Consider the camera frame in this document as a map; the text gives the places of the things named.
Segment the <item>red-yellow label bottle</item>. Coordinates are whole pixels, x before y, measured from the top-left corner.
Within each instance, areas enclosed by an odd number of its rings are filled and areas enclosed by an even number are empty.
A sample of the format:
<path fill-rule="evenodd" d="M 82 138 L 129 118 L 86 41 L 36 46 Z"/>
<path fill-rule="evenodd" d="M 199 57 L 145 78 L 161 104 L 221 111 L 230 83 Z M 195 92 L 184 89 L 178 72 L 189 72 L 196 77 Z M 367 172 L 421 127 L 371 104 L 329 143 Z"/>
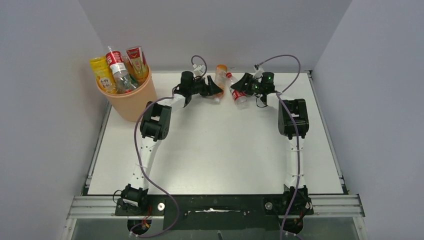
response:
<path fill-rule="evenodd" d="M 126 54 L 132 64 L 135 78 L 139 83 L 143 83 L 149 75 L 149 68 L 142 47 L 134 46 L 127 48 Z"/>

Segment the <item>orange drink bottle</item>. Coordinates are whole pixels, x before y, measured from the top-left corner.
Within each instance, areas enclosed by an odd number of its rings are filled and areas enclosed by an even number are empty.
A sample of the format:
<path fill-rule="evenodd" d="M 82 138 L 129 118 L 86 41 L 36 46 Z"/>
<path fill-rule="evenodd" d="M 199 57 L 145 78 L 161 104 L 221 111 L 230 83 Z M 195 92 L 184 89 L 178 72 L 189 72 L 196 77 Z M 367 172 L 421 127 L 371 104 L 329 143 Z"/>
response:
<path fill-rule="evenodd" d="M 221 92 L 217 93 L 213 97 L 213 102 L 219 104 L 225 93 L 225 85 L 227 80 L 228 67 L 224 64 L 219 64 L 215 68 L 214 83 L 220 88 Z"/>

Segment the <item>red-label bottle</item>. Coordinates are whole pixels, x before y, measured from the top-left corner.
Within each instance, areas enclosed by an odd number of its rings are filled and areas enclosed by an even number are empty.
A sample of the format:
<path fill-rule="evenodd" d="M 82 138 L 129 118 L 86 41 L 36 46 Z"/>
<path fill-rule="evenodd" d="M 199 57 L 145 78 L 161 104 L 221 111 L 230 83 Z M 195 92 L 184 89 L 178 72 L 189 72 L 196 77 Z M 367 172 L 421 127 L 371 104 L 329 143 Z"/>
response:
<path fill-rule="evenodd" d="M 105 59 L 111 69 L 118 94 L 129 93 L 139 87 L 138 82 L 134 79 L 126 67 L 120 51 L 116 50 L 112 46 L 108 46 Z"/>

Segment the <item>red-blue label bottle red cap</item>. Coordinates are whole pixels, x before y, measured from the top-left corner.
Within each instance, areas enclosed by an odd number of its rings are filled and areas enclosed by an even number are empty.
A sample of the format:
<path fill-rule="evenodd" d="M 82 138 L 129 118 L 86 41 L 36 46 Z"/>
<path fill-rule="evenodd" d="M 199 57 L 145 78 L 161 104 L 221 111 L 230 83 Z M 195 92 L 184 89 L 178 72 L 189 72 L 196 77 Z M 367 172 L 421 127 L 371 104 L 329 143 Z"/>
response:
<path fill-rule="evenodd" d="M 248 107 L 248 98 L 247 96 L 240 91 L 237 91 L 232 88 L 233 84 L 235 84 L 238 80 L 232 75 L 231 72 L 226 73 L 227 85 L 230 91 L 231 97 L 234 101 L 235 106 L 238 110 L 243 110 Z"/>

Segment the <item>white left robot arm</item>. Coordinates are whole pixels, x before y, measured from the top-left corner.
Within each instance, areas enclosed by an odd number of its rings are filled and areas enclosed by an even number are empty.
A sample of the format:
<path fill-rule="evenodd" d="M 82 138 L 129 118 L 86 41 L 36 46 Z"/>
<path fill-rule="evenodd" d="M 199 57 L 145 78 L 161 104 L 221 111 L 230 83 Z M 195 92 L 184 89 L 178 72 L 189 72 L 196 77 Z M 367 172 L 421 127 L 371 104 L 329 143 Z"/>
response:
<path fill-rule="evenodd" d="M 158 148 L 170 131 L 172 113 L 185 108 L 193 95 L 209 97 L 222 92 L 210 75 L 195 76 L 192 71 L 183 71 L 180 83 L 172 89 L 171 96 L 161 97 L 146 104 L 133 131 L 138 163 L 127 186 L 121 191 L 120 198 L 124 204 L 144 209 L 148 204 L 150 186 L 171 197 L 168 191 L 153 182 L 150 172 Z"/>

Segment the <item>yellow-label bottle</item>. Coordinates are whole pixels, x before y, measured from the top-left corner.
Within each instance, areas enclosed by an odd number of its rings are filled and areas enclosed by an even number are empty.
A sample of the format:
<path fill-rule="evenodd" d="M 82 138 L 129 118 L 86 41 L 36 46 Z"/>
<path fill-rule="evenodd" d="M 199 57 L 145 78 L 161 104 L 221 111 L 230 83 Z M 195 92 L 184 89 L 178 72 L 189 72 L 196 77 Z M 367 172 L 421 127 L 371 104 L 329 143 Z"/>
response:
<path fill-rule="evenodd" d="M 97 86 L 106 93 L 116 94 L 117 88 L 112 71 L 106 61 L 106 57 L 96 57 L 89 60 L 94 73 Z"/>

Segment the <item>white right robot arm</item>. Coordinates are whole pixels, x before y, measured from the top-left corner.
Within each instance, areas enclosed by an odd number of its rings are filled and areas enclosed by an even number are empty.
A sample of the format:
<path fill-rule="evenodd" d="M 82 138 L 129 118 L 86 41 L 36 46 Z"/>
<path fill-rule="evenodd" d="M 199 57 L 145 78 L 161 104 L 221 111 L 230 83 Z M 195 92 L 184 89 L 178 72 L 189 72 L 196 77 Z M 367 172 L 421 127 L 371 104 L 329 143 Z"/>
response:
<path fill-rule="evenodd" d="M 303 167 L 304 142 L 310 127 L 306 101 L 284 97 L 276 90 L 272 72 L 245 73 L 240 80 L 230 74 L 227 77 L 233 96 L 255 96 L 264 106 L 278 111 L 278 131 L 286 141 L 286 173 L 281 203 L 275 203 L 273 209 L 290 215 L 305 214 L 312 208 Z"/>

